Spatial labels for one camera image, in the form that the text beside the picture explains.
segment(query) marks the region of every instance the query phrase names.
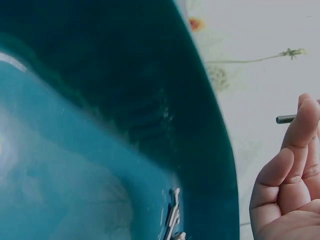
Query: skin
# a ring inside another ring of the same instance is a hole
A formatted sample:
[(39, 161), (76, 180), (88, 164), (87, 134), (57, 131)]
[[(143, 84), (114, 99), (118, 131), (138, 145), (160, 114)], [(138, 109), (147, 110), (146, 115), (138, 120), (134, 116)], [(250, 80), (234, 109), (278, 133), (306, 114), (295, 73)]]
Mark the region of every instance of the skin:
[(299, 97), (280, 152), (256, 178), (249, 207), (255, 240), (319, 239), (319, 103)]

